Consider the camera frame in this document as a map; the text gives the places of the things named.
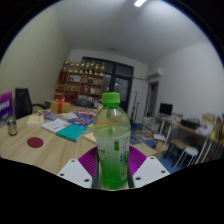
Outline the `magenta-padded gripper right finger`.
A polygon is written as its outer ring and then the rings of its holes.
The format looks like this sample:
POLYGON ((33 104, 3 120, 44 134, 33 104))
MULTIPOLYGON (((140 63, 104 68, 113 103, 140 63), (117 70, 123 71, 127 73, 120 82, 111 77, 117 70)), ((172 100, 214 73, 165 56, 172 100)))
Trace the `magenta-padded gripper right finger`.
POLYGON ((169 175, 155 156, 147 157, 133 146, 129 147, 128 186, 140 188, 169 175))

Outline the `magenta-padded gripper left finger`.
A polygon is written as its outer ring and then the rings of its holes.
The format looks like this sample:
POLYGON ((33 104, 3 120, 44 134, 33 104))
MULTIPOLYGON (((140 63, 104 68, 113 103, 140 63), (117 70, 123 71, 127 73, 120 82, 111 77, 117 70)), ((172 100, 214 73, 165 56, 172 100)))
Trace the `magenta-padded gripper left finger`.
POLYGON ((59 171, 58 176, 78 186, 97 189, 99 182, 97 148, 92 148, 79 159, 70 159, 59 171))

